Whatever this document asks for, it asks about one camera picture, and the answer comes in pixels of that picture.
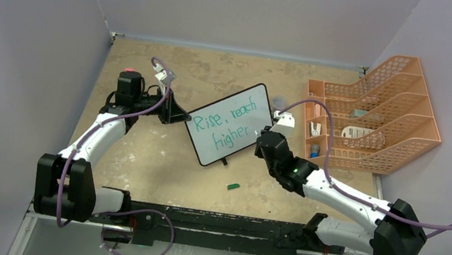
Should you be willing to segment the small whiteboard black frame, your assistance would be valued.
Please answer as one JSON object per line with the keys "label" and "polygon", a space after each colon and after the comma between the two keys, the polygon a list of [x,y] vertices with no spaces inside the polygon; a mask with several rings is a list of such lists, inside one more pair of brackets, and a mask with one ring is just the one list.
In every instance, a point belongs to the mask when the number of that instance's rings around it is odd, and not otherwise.
{"label": "small whiteboard black frame", "polygon": [[267,86],[259,83],[189,112],[186,127],[200,165],[255,144],[254,131],[273,125],[268,95]]}

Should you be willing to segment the green marker cap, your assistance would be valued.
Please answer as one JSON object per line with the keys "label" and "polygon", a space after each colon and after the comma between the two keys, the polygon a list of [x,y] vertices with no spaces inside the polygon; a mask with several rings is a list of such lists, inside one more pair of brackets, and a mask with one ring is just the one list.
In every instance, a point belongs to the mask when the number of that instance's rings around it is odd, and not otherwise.
{"label": "green marker cap", "polygon": [[236,189],[236,188],[239,188],[240,187],[240,184],[238,184],[238,183],[233,183],[233,184],[229,184],[229,185],[227,185],[227,190],[233,190],[233,189]]}

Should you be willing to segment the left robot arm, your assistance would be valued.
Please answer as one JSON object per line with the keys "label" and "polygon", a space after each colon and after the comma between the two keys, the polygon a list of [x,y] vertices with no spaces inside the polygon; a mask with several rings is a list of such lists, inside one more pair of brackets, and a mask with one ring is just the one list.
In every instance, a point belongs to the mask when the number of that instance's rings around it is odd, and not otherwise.
{"label": "left robot arm", "polygon": [[156,115],[163,124],[191,120],[177,104],[171,82],[174,76],[160,71],[156,93],[149,93],[137,71],[120,73],[116,90],[99,110],[95,122],[73,144],[58,154],[44,154],[38,160],[33,209],[55,216],[59,226],[70,221],[85,222],[104,214],[113,224],[130,220],[129,192],[95,186],[93,168],[115,142],[125,136],[140,116]]}

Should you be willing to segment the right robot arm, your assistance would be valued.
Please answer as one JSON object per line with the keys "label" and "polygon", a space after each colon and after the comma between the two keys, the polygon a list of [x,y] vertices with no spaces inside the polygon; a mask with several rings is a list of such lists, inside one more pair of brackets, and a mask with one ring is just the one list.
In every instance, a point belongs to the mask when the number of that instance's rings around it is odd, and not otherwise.
{"label": "right robot arm", "polygon": [[408,202],[389,203],[354,188],[343,190],[344,185],[330,180],[319,166],[295,156],[283,134],[268,127],[262,130],[254,153],[266,162],[269,175],[282,188],[350,218],[343,222],[316,214],[302,234],[310,249],[336,245],[370,255],[419,255],[425,245],[427,235]]}

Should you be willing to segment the clear jar of paperclips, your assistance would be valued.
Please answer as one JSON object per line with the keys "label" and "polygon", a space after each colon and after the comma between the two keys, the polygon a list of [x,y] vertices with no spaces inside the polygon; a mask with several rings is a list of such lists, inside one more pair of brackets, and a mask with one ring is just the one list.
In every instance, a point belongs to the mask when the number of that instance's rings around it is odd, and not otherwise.
{"label": "clear jar of paperclips", "polygon": [[286,100],[286,98],[281,96],[273,97],[271,102],[273,111],[281,111],[288,106],[288,101]]}

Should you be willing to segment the white stapler in organizer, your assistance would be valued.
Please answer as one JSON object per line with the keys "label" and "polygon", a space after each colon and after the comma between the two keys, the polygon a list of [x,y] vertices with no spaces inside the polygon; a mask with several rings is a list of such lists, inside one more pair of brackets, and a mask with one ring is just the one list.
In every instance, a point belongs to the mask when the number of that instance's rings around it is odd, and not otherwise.
{"label": "white stapler in organizer", "polygon": [[309,122],[309,136],[310,137],[317,137],[322,134],[322,124],[319,122],[311,121]]}

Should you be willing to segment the pink cap bottle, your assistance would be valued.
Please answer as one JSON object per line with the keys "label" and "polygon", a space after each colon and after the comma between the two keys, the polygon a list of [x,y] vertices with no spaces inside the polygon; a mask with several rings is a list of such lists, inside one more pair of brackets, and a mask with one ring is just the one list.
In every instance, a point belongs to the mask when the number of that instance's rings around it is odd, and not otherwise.
{"label": "pink cap bottle", "polygon": [[124,69],[124,72],[132,72],[132,73],[136,73],[137,71],[134,69],[134,68],[132,68],[132,67],[126,67],[125,69]]}

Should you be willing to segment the white label card in organizer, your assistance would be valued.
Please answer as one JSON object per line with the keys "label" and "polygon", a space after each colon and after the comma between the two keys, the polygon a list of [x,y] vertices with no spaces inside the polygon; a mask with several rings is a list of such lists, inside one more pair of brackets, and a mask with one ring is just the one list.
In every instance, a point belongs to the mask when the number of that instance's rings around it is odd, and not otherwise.
{"label": "white label card in organizer", "polygon": [[363,128],[359,126],[346,126],[341,131],[341,136],[348,139],[360,139],[365,141],[374,132],[373,129]]}

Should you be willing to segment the orange plastic file organizer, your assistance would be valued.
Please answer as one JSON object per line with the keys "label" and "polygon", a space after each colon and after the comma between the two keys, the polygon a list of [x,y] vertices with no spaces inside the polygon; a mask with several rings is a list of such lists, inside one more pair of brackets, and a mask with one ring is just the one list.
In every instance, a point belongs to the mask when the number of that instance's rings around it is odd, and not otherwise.
{"label": "orange plastic file organizer", "polygon": [[[304,105],[304,156],[330,165],[388,175],[418,158],[442,139],[419,58],[396,55],[351,84],[309,80]],[[322,133],[309,136],[309,122]],[[346,126],[373,129],[365,141],[341,136]],[[319,145],[319,157],[309,158]]]}

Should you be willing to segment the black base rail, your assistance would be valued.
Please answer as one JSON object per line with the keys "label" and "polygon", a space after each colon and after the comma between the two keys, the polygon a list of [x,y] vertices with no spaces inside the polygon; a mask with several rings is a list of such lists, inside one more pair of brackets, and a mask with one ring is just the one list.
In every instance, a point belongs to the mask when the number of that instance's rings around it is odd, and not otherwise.
{"label": "black base rail", "polygon": [[125,211],[135,215],[91,217],[92,223],[133,230],[133,243],[152,246],[173,242],[255,255],[338,255],[340,246],[326,246],[305,224],[215,213],[131,201]]}

